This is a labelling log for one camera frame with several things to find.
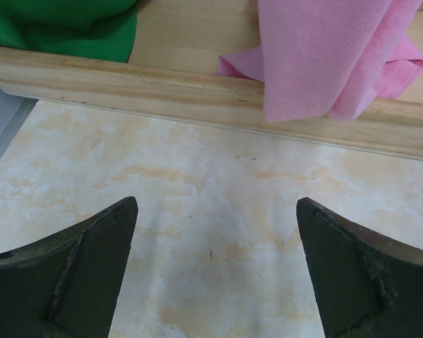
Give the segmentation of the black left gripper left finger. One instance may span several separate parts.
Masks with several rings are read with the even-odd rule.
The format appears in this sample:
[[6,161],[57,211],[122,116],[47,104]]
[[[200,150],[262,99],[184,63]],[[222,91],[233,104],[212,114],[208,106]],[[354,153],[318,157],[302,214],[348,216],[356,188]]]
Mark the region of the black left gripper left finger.
[[129,196],[0,253],[0,337],[108,337],[137,215]]

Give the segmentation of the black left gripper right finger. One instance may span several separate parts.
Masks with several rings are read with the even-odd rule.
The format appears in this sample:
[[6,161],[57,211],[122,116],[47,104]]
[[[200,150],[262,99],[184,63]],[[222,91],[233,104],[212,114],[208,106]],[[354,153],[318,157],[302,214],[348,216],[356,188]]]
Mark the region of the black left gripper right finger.
[[298,229],[326,337],[423,337],[423,250],[310,198]]

